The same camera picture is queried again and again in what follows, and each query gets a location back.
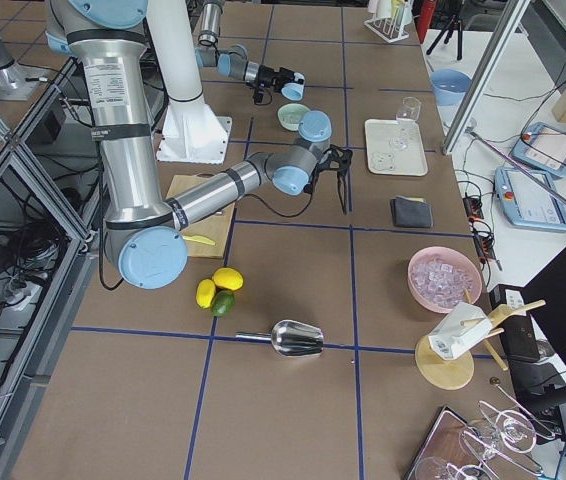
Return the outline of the ice cubes in bowl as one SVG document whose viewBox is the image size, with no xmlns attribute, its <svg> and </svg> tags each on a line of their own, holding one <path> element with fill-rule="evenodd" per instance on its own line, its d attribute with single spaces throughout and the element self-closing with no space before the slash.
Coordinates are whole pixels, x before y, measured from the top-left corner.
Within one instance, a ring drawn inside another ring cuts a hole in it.
<svg viewBox="0 0 566 480">
<path fill-rule="evenodd" d="M 286 124 L 298 124 L 303 114 L 299 112 L 292 112 L 283 116 L 283 122 Z"/>
</svg>

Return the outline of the green lime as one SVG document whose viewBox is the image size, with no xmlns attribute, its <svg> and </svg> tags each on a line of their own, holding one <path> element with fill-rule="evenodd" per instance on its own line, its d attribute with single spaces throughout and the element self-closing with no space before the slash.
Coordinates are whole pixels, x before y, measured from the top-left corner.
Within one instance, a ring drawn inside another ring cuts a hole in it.
<svg viewBox="0 0 566 480">
<path fill-rule="evenodd" d="M 220 290 L 216 293 L 210 306 L 210 311 L 215 317 L 227 316 L 235 305 L 235 295 L 231 290 Z"/>
</svg>

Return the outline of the cream bear tray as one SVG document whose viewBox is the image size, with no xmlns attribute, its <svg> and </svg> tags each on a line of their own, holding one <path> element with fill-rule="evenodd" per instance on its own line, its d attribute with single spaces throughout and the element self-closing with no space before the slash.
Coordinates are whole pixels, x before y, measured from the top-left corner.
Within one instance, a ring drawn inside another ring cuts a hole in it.
<svg viewBox="0 0 566 480">
<path fill-rule="evenodd" d="M 367 166 L 371 173 L 415 177 L 428 173 L 417 123 L 368 119 L 364 132 Z"/>
</svg>

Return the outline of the clear wine glass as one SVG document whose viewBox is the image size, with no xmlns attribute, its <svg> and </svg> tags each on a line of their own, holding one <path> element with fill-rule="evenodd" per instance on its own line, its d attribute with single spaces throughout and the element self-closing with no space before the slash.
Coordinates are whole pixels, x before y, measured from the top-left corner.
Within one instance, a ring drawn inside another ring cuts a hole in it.
<svg viewBox="0 0 566 480">
<path fill-rule="evenodd" d="M 389 142 L 394 151 L 404 151 L 409 147 L 411 134 L 420 116 L 421 106 L 421 101 L 416 97 L 408 96 L 402 99 L 395 114 L 399 130 L 397 136 Z"/>
</svg>

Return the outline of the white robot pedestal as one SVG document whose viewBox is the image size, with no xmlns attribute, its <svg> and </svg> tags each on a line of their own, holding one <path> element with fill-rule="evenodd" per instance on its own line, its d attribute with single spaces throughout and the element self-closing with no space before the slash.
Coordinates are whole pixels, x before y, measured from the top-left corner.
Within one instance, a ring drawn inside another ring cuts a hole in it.
<svg viewBox="0 0 566 480">
<path fill-rule="evenodd" d="M 186 3 L 150 0 L 146 19 L 169 100 L 157 159 L 221 164 L 231 126 L 205 101 Z"/>
</svg>

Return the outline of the upturned wine glasses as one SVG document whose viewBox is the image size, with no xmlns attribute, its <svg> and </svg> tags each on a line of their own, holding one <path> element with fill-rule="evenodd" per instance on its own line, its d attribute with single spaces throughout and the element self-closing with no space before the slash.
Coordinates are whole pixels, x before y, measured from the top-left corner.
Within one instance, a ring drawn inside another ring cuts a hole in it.
<svg viewBox="0 0 566 480">
<path fill-rule="evenodd" d="M 490 379 L 509 401 L 497 407 L 478 402 L 479 417 L 466 420 L 448 406 L 439 409 L 406 479 L 503 479 L 507 471 L 543 479 L 543 467 L 531 457 L 541 440 L 556 432 L 508 393 L 497 377 Z"/>
</svg>

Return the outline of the light blue plastic cup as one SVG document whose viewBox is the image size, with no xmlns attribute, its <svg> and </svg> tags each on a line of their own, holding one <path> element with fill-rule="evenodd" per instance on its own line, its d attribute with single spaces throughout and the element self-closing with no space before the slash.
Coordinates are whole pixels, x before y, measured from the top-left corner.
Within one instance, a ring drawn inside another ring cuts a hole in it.
<svg viewBox="0 0 566 480">
<path fill-rule="evenodd" d="M 299 102 L 303 98 L 305 88 L 305 77 L 299 72 L 295 72 L 293 79 L 287 81 L 281 88 L 281 94 L 293 102 Z"/>
</svg>

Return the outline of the near blue teach pendant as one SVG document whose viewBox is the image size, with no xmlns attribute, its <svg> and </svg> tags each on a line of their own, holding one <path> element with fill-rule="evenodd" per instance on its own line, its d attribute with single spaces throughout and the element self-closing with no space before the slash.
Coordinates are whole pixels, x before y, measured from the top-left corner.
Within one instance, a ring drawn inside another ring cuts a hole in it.
<svg viewBox="0 0 566 480">
<path fill-rule="evenodd" d="M 520 228 L 566 232 L 566 209 L 549 194 L 555 190 L 551 175 L 540 170 L 529 174 L 534 181 L 516 168 L 495 170 L 496 196 L 504 215 Z"/>
</svg>

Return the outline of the aluminium frame post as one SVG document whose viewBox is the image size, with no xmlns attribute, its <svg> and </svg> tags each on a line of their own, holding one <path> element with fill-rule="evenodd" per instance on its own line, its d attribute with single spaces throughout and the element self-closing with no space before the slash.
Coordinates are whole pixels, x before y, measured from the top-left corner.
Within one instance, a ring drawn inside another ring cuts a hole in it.
<svg viewBox="0 0 566 480">
<path fill-rule="evenodd" d="M 498 21 L 478 63 L 472 77 L 469 90 L 464 96 L 464 99 L 461 101 L 442 143 L 441 151 L 444 155 L 450 155 L 453 152 L 471 118 L 473 111 L 477 107 L 478 102 L 487 87 L 488 81 L 503 56 L 510 38 L 515 33 L 516 28 L 530 3 L 530 0 L 507 2 L 500 20 Z"/>
</svg>

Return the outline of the blue teach pendant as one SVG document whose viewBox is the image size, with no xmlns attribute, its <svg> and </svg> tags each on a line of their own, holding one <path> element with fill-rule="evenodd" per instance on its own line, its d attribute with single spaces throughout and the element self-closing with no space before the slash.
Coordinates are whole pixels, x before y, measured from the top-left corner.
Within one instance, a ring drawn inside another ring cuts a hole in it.
<svg viewBox="0 0 566 480">
<path fill-rule="evenodd" d="M 534 181 L 516 168 L 495 170 L 496 196 L 504 215 L 520 228 L 566 232 L 566 209 L 549 194 L 555 190 L 551 175 L 540 170 L 529 174 Z"/>
<path fill-rule="evenodd" d="M 511 150 L 513 159 L 555 178 L 566 176 L 566 132 L 546 123 L 529 126 Z"/>
</svg>

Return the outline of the wooden cutting board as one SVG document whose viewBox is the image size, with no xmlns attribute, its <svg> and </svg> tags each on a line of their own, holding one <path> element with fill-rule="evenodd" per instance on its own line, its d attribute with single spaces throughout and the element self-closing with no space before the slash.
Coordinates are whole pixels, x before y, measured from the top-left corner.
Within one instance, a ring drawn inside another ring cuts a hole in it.
<svg viewBox="0 0 566 480">
<path fill-rule="evenodd" d="M 211 174 L 174 175 L 167 191 L 167 196 L 172 197 L 182 193 L 191 187 L 202 184 L 211 177 Z M 212 259 L 224 257 L 234 209 L 235 205 L 230 204 L 214 213 L 211 217 L 200 220 L 184 230 L 183 237 L 205 237 L 214 242 L 211 245 L 187 239 L 186 245 L 189 257 Z"/>
</svg>

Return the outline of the black tripod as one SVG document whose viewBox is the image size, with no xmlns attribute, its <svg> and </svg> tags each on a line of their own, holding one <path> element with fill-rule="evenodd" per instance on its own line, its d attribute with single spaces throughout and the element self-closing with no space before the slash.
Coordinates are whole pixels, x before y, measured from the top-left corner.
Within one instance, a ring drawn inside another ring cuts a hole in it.
<svg viewBox="0 0 566 480">
<path fill-rule="evenodd" d="M 452 39 L 454 33 L 457 33 L 457 50 L 456 60 L 460 61 L 463 58 L 463 20 L 461 18 L 461 11 L 464 5 L 463 0 L 453 1 L 451 15 L 444 26 L 436 36 L 433 43 L 427 48 L 426 55 L 429 56 L 440 42 L 448 44 Z"/>
</svg>

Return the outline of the yellow lemon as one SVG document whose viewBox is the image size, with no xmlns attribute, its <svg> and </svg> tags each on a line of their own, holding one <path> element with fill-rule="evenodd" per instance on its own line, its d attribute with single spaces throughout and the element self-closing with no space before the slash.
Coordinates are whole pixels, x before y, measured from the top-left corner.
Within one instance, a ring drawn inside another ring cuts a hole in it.
<svg viewBox="0 0 566 480">
<path fill-rule="evenodd" d="M 218 288 L 237 291 L 244 285 L 243 275 L 230 267 L 217 269 L 212 275 L 212 281 Z"/>
<path fill-rule="evenodd" d="M 199 282 L 196 289 L 196 303 L 203 309 L 210 308 L 217 293 L 217 286 L 212 279 L 206 278 Z"/>
</svg>

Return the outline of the pink bowl of ice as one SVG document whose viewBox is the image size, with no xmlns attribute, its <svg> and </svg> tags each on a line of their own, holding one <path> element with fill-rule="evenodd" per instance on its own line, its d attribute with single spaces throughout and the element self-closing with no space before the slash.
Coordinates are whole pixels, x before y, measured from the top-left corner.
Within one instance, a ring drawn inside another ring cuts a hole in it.
<svg viewBox="0 0 566 480">
<path fill-rule="evenodd" d="M 424 308 L 449 313 L 460 302 L 476 303 L 483 290 L 482 275 L 462 253 L 448 247 L 417 251 L 407 267 L 408 288 Z"/>
</svg>

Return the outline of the yellow plastic knife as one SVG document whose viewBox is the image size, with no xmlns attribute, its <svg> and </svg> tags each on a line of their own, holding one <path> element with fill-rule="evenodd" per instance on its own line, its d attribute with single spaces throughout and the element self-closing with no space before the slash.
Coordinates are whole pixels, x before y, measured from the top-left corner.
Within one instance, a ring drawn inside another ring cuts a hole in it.
<svg viewBox="0 0 566 480">
<path fill-rule="evenodd" d="M 194 242 L 194 243 L 199 243 L 199 244 L 203 244 L 203 245 L 208 245 L 208 246 L 215 246 L 216 242 L 206 236 L 201 236 L 201 235 L 184 235 L 183 238 L 186 241 L 189 242 Z"/>
</svg>

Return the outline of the reacher grabber stick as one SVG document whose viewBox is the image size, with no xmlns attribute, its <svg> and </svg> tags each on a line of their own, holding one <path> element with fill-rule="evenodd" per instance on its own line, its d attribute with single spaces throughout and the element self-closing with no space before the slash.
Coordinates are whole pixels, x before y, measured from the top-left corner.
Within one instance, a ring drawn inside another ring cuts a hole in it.
<svg viewBox="0 0 566 480">
<path fill-rule="evenodd" d="M 554 198 L 555 200 L 557 200 L 558 202 L 560 202 L 564 206 L 566 206 L 566 198 L 564 196 L 562 196 L 561 194 L 559 194 L 555 190 L 552 190 L 550 187 L 546 186 L 545 184 L 543 184 L 542 182 L 537 180 L 530 171 L 526 170 L 517 161 L 513 160 L 512 158 L 510 158 L 506 154 L 499 151 L 494 145 L 492 145 L 491 143 L 486 141 L 482 136 L 480 136 L 478 133 L 476 133 L 473 129 L 470 129 L 469 127 L 467 127 L 465 129 L 465 132 L 468 135 L 472 136 L 475 140 L 481 142 L 483 145 L 485 145 L 493 153 L 500 156 L 504 161 L 506 161 L 508 164 L 510 164 L 512 167 L 514 167 L 517 171 L 521 172 L 523 175 L 525 175 L 527 178 L 529 178 L 532 182 L 534 182 L 536 185 L 538 185 L 541 189 L 546 191 L 552 198 Z"/>
</svg>

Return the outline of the far blue teach pendant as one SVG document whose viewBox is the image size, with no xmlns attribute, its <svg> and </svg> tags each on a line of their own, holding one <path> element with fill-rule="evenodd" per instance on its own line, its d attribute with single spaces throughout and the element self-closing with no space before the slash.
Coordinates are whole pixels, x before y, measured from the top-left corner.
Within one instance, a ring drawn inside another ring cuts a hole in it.
<svg viewBox="0 0 566 480">
<path fill-rule="evenodd" d="M 555 178 L 566 176 L 566 132 L 546 123 L 529 126 L 511 150 L 513 159 Z"/>
</svg>

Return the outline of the metal ice scoop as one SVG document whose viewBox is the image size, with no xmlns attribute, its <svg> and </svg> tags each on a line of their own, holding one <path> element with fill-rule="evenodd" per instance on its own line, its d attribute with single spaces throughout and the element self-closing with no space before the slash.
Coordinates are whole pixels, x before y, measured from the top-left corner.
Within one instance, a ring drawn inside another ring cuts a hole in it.
<svg viewBox="0 0 566 480">
<path fill-rule="evenodd" d="M 237 332 L 235 337 L 266 340 L 277 353 L 286 357 L 319 355 L 324 346 L 324 335 L 320 328 L 291 319 L 277 322 L 269 333 Z"/>
</svg>

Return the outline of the green ceramic bowl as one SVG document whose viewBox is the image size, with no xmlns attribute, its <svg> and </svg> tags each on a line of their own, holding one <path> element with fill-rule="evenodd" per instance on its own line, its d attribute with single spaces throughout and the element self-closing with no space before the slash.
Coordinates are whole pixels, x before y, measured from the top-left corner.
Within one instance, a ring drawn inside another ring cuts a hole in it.
<svg viewBox="0 0 566 480">
<path fill-rule="evenodd" d="M 277 118 L 284 129 L 296 132 L 301 119 L 309 111 L 310 109 L 301 103 L 288 103 L 278 109 Z"/>
</svg>

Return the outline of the red cylinder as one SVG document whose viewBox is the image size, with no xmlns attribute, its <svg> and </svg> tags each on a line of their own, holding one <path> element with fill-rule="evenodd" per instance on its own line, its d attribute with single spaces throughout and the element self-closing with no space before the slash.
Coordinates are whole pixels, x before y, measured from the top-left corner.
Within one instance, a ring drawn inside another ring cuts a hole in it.
<svg viewBox="0 0 566 480">
<path fill-rule="evenodd" d="M 423 0 L 420 13 L 417 18 L 416 31 L 418 40 L 423 43 L 427 35 L 427 31 L 431 25 L 434 13 L 436 11 L 436 0 Z"/>
</svg>

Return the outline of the wooden stand with carton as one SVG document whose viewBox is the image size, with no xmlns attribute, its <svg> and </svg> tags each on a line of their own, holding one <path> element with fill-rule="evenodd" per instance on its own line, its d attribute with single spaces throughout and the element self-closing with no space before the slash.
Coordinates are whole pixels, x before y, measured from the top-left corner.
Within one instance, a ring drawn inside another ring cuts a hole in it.
<svg viewBox="0 0 566 480">
<path fill-rule="evenodd" d="M 542 307 L 544 300 L 512 308 L 499 305 L 489 314 L 480 307 L 460 302 L 439 325 L 423 336 L 415 348 L 416 365 L 422 376 L 432 385 L 444 390 L 458 390 L 466 386 L 474 374 L 471 349 L 482 343 L 497 365 L 504 371 L 508 366 L 488 342 L 488 338 L 504 331 L 500 325 L 510 316 L 522 315 Z"/>
</svg>

